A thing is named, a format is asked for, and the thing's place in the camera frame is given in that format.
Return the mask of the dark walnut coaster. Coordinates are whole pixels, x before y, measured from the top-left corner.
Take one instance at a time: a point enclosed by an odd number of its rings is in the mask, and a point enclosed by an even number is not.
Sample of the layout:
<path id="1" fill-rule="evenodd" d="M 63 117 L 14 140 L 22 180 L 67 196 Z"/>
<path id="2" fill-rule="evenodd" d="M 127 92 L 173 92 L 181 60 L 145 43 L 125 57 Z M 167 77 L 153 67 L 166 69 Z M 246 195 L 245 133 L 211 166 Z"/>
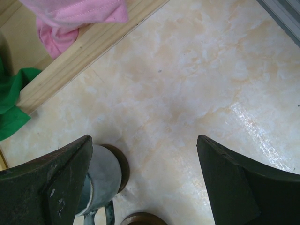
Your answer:
<path id="1" fill-rule="evenodd" d="M 130 178 L 130 167 L 126 156 L 123 152 L 118 149 L 117 147 L 110 145 L 110 144 L 102 144 L 104 148 L 107 148 L 118 160 L 121 168 L 121 183 L 118 193 L 120 193 L 125 186 L 127 185 L 129 178 Z"/>

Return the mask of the wooden rack base tray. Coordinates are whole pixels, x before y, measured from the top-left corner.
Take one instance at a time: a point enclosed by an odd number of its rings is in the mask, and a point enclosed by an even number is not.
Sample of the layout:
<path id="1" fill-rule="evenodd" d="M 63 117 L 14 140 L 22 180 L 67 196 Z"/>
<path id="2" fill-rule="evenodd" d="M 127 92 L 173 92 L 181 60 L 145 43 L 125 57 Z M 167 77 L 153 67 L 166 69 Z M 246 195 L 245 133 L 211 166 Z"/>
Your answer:
<path id="1" fill-rule="evenodd" d="M 128 0 L 127 23 L 80 28 L 78 39 L 52 59 L 40 42 L 35 15 L 17 0 L 0 3 L 0 52 L 12 73 L 37 68 L 41 74 L 20 93 L 17 105 L 30 121 L 0 143 L 5 170 L 67 145 L 83 135 L 96 143 L 116 143 L 120 117 L 108 108 L 108 89 L 120 75 L 112 54 L 129 34 L 152 17 L 164 0 Z"/>

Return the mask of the green shirt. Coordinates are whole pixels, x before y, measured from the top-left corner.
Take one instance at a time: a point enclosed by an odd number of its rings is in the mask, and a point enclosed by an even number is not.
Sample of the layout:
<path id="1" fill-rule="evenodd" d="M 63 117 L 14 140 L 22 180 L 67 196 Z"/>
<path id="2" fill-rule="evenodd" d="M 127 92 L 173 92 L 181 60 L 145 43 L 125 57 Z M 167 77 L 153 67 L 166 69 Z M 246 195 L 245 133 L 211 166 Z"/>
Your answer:
<path id="1" fill-rule="evenodd" d="M 16 133 L 30 116 L 16 106 L 21 90 L 42 71 L 22 68 L 11 75 L 3 61 L 0 62 L 0 139 L 5 140 Z"/>

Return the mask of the dark speckled grey mug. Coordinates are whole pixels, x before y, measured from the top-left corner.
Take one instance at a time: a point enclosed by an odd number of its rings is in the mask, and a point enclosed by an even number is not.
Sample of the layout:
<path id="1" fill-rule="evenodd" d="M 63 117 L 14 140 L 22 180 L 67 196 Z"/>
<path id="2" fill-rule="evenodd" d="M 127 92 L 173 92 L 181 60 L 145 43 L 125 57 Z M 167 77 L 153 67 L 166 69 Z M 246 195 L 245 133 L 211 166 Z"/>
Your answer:
<path id="1" fill-rule="evenodd" d="M 82 188 L 76 216 L 84 216 L 85 225 L 95 224 L 95 215 L 105 209 L 106 223 L 115 224 L 113 198 L 121 185 L 121 167 L 106 147 L 93 145 L 93 153 Z"/>

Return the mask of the pink shirt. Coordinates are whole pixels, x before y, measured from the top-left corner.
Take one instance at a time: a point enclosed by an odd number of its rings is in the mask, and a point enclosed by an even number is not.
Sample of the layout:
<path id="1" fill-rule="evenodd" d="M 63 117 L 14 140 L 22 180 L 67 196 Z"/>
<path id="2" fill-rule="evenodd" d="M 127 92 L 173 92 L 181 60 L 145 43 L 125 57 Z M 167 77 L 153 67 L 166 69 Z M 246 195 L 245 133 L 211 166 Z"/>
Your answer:
<path id="1" fill-rule="evenodd" d="M 128 21 L 124 0 L 22 0 L 21 3 L 36 16 L 39 39 L 52 59 L 76 41 L 80 27 Z"/>

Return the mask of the large brown wooden coaster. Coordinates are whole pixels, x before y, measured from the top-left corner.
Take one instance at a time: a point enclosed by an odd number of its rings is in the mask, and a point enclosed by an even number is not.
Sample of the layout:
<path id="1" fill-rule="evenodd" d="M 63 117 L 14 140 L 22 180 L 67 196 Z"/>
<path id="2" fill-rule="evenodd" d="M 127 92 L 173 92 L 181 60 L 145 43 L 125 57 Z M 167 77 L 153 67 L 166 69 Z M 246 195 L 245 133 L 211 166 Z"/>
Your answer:
<path id="1" fill-rule="evenodd" d="M 167 223 L 154 214 L 137 212 L 127 216 L 120 225 L 167 225 Z"/>

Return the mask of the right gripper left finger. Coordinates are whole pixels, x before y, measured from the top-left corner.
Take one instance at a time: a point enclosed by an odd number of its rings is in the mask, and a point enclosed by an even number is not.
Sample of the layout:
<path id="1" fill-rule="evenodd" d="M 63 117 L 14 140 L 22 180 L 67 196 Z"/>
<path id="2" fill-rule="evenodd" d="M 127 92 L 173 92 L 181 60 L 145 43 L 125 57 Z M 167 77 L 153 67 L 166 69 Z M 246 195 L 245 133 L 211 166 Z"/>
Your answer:
<path id="1" fill-rule="evenodd" d="M 0 172 L 2 225 L 71 225 L 93 153 L 89 135 Z"/>

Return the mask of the aluminium frame rail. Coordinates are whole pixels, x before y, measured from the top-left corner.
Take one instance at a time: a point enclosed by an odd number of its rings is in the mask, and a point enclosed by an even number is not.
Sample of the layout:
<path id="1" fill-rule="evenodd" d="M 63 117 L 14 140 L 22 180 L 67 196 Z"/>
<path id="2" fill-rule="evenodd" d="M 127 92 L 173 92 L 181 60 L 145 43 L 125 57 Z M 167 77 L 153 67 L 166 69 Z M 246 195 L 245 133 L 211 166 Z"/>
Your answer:
<path id="1" fill-rule="evenodd" d="M 284 32 L 300 46 L 300 1 L 257 0 Z"/>

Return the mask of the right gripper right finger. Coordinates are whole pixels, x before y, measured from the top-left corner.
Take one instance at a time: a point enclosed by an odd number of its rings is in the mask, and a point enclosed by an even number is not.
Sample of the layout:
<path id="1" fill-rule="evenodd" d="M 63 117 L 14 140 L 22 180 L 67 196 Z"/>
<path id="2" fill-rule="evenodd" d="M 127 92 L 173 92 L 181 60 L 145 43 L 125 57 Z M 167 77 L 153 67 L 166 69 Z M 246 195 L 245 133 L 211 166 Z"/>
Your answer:
<path id="1" fill-rule="evenodd" d="M 298 225 L 300 176 L 199 135 L 197 153 L 217 225 Z"/>

